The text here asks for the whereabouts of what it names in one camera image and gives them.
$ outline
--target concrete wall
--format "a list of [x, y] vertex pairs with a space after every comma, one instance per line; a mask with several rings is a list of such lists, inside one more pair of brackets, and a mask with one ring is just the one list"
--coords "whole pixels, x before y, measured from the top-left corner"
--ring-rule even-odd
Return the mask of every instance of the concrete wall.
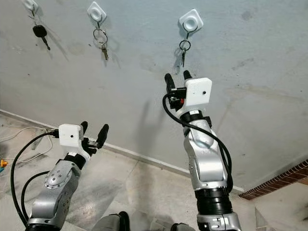
[[181, 126], [163, 112], [164, 74], [182, 84], [178, 18], [196, 8], [185, 69], [213, 80], [208, 115], [245, 188], [307, 158], [308, 2], [97, 0], [109, 61], [93, 45], [90, 0], [37, 0], [51, 51], [19, 0], [0, 3], [0, 108], [43, 123], [90, 123], [94, 137], [186, 168]]

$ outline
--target floor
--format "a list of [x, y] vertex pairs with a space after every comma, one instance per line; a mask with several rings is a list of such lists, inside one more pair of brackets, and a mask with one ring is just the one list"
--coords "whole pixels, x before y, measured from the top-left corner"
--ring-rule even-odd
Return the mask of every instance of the floor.
[[[0, 115], [0, 126], [1, 141], [2, 137], [33, 124]], [[0, 142], [0, 158], [13, 158], [38, 133], [38, 130], [31, 128], [24, 130], [14, 139]], [[28, 163], [19, 162], [16, 165], [15, 187], [18, 198], [26, 180], [38, 172], [50, 170], [57, 160], [63, 157], [58, 139], [52, 138], [52, 143], [52, 150], [46, 154]], [[35, 150], [26, 150], [21, 160], [27, 160], [47, 150], [49, 145], [47, 138], [43, 138]], [[9, 183], [12, 160], [8, 161], [9, 165], [0, 173], [1, 230], [24, 230], [13, 206]], [[28, 187], [25, 197], [28, 213], [42, 187], [42, 178], [43, 176], [35, 179]], [[298, 229], [273, 229], [272, 223], [276, 224], [275, 228], [281, 228], [276, 221], [283, 219], [268, 214], [270, 212], [267, 212], [267, 203], [271, 203], [271, 200], [247, 201], [231, 194], [233, 209], [239, 215], [243, 231], [255, 231], [256, 227], [259, 228], [258, 231], [305, 230], [301, 229], [301, 226], [298, 226]], [[101, 149], [82, 170], [79, 186], [72, 198], [62, 230], [90, 231], [102, 216], [122, 210], [130, 215], [132, 231], [167, 231], [175, 222], [189, 224], [198, 230], [196, 199], [189, 178]], [[270, 224], [261, 213], [266, 214], [266, 218], [270, 217]]]

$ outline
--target metal key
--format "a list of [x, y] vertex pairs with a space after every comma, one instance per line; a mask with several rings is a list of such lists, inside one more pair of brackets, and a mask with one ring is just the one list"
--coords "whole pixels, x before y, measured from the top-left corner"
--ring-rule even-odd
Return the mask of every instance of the metal key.
[[47, 49], [50, 51], [50, 47], [48, 46], [47, 40], [45, 39], [45, 36], [47, 35], [45, 27], [43, 27], [42, 25], [35, 25], [32, 29], [35, 36], [38, 38], [42, 38], [43, 42], [47, 46]]
[[182, 66], [184, 67], [184, 62], [185, 62], [185, 55], [186, 55], [186, 49], [184, 48], [182, 51]]
[[102, 43], [101, 49], [102, 49], [102, 52], [105, 55], [105, 59], [108, 60], [107, 48], [106, 48], [105, 43]]

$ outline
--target baseboard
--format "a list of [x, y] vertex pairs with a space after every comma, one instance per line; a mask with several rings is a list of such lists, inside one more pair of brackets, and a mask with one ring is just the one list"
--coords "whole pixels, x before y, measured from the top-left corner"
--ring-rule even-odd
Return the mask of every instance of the baseboard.
[[[41, 127], [44, 127], [44, 128], [51, 128], [51, 129], [56, 128], [54, 126], [44, 124], [44, 123], [40, 123], [36, 120], [29, 119], [29, 118], [26, 118], [26, 117], [23, 117], [23, 116], [20, 116], [20, 115], [11, 113], [11, 112], [7, 112], [7, 111], [4, 111], [2, 109], [0, 109], [0, 113], [7, 115], [9, 117], [15, 118], [15, 119], [25, 121], [25, 122], [31, 122], [35, 125], [40, 125]], [[148, 157], [148, 156], [144, 156], [142, 154], [139, 154], [139, 153], [133, 152], [131, 150], [124, 149], [124, 148], [121, 148], [121, 147], [118, 147], [118, 146], [115, 146], [115, 145], [112, 145], [112, 144], [109, 144], [109, 143], [105, 143], [103, 148], [110, 150], [112, 152], [124, 155], [124, 156], [128, 156], [128, 157], [133, 158], [135, 160], [142, 161], [142, 162], [145, 162], [147, 164], [154, 165], [156, 167], [160, 167], [160, 168], [168, 170], [170, 172], [174, 172], [174, 173], [177, 173], [177, 174], [180, 174], [182, 176], [190, 178], [190, 173], [189, 173], [188, 170], [174, 166], [174, 165], [170, 165], [166, 162], [163, 162], [163, 161], [160, 161], [160, 160]], [[232, 192], [236, 193], [236, 194], [240, 194], [240, 193], [244, 192], [244, 189], [237, 187], [237, 186], [233, 186]]]

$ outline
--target black cable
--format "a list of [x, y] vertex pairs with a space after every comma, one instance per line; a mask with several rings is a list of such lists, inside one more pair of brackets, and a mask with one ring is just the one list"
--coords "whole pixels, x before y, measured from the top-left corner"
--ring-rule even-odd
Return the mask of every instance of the black cable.
[[23, 153], [23, 151], [28, 147], [30, 146], [30, 144], [32, 144], [34, 141], [36, 141], [37, 139], [43, 137], [43, 136], [48, 136], [48, 135], [53, 135], [54, 132], [51, 131], [51, 132], [46, 132], [46, 133], [43, 133], [43, 134], [40, 134], [38, 135], [37, 137], [33, 138], [29, 143], [27, 143], [23, 148], [22, 150], [19, 151], [19, 153], [17, 154], [17, 156], [15, 157], [13, 163], [12, 163], [12, 167], [11, 167], [11, 192], [12, 192], [12, 198], [13, 198], [13, 201], [14, 201], [14, 205], [15, 205], [15, 208], [17, 210], [17, 213], [21, 219], [21, 221], [23, 222], [24, 226], [26, 226], [27, 224], [27, 221], [19, 207], [19, 204], [18, 204], [18, 201], [17, 201], [17, 198], [16, 198], [16, 192], [15, 192], [15, 184], [14, 184], [14, 171], [15, 171], [15, 165], [16, 165], [16, 162], [18, 160], [18, 158], [20, 157], [20, 155]]
[[24, 185], [24, 187], [23, 187], [23, 190], [22, 190], [22, 192], [21, 192], [21, 203], [20, 203], [20, 204], [21, 204], [21, 209], [22, 209], [22, 211], [23, 211], [23, 214], [24, 214], [24, 217], [25, 217], [26, 220], [29, 220], [29, 216], [28, 216], [28, 214], [27, 214], [26, 207], [25, 207], [25, 192], [26, 192], [26, 189], [27, 189], [27, 187], [28, 187], [28, 184], [29, 184], [33, 179], [35, 179], [36, 177], [39, 177], [39, 176], [41, 176], [41, 175], [45, 175], [45, 174], [47, 174], [47, 173], [49, 173], [49, 171], [40, 172], [40, 173], [38, 173], [38, 174], [32, 176], [32, 177], [25, 183], [25, 185]]
[[164, 95], [163, 97], [163, 107], [164, 107], [164, 110], [165, 112], [176, 122], [178, 122], [179, 124], [182, 124], [183, 126], [185, 127], [188, 127], [188, 128], [192, 128], [192, 129], [195, 129], [195, 130], [198, 130], [200, 132], [203, 132], [204, 134], [208, 135], [209, 137], [213, 138], [214, 140], [216, 140], [218, 142], [218, 145], [219, 145], [219, 150], [220, 152], [222, 151], [221, 153], [221, 157], [222, 157], [222, 161], [223, 161], [223, 164], [226, 168], [226, 171], [227, 171], [227, 174], [228, 174], [228, 177], [227, 177], [227, 189], [228, 189], [228, 192], [231, 192], [232, 188], [233, 188], [233, 179], [232, 179], [232, 176], [231, 176], [231, 170], [232, 170], [232, 160], [231, 160], [231, 156], [230, 156], [230, 153], [227, 149], [227, 147], [225, 146], [225, 144], [218, 138], [216, 137], [215, 135], [213, 135], [211, 132], [208, 132], [202, 128], [199, 128], [195, 125], [192, 125], [192, 124], [189, 124], [189, 123], [186, 123], [186, 122], [183, 122], [181, 121], [180, 119], [176, 118], [170, 111], [169, 109], [167, 108], [167, 105], [166, 105], [166, 99], [169, 97], [169, 96], [173, 96], [174, 93], [167, 93], [166, 95]]

